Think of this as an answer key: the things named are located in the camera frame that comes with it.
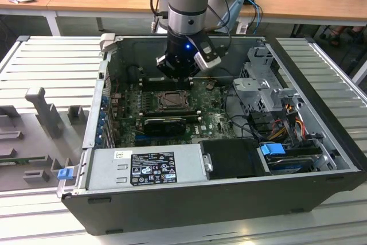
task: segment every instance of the motherboard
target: motherboard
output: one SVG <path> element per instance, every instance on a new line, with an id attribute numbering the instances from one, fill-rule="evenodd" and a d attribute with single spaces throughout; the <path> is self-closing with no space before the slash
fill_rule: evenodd
<path id="1" fill-rule="evenodd" d="M 119 147 L 236 137 L 224 112 L 225 89 L 213 79 L 193 80 L 189 90 L 156 91 L 141 83 L 114 89 L 113 124 Z"/>

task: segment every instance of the circuit board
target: circuit board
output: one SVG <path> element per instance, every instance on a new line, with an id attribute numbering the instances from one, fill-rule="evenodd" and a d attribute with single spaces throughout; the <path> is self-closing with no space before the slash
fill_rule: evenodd
<path id="1" fill-rule="evenodd" d="M 118 126 L 116 145 L 119 147 L 180 145 L 236 137 L 223 110 L 224 89 L 216 87 L 213 81 L 195 80 L 189 91 L 169 92 L 145 92 L 138 84 L 130 84 L 118 90 L 116 95 L 119 100 L 114 101 L 114 111 L 117 111 L 114 125 Z M 185 133 L 175 137 L 150 137 L 144 133 L 142 112 L 175 106 L 200 111 L 199 120 L 187 123 Z"/>

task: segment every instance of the desk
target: desk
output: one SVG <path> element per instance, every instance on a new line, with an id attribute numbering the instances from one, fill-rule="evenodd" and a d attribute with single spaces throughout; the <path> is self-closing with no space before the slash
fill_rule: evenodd
<path id="1" fill-rule="evenodd" d="M 367 0 L 256 0 L 263 8 L 263 22 L 351 25 L 367 23 Z M 46 17 L 54 36 L 59 36 L 56 17 L 152 18 L 149 0 L 36 0 L 14 5 L 0 0 L 1 14 L 41 15 Z M 251 6 L 243 7 L 240 21 L 254 15 Z"/>
<path id="2" fill-rule="evenodd" d="M 367 0 L 256 0 L 263 22 L 350 25 L 367 24 Z M 241 11 L 245 17 L 248 9 Z"/>

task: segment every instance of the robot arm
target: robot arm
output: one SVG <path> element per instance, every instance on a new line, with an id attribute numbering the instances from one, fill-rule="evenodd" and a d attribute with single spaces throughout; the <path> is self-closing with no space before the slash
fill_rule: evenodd
<path id="1" fill-rule="evenodd" d="M 169 0 L 165 55 L 157 67 L 167 77 L 185 80 L 221 62 L 227 50 L 216 48 L 205 33 L 208 0 Z"/>

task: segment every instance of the black plastic cover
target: black plastic cover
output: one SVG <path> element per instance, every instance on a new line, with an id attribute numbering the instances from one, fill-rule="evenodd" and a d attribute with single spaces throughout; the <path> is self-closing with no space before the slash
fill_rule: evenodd
<path id="1" fill-rule="evenodd" d="M 212 160 L 211 180 L 265 175 L 257 152 L 259 144 L 253 139 L 205 140 L 200 145 L 202 153 Z"/>

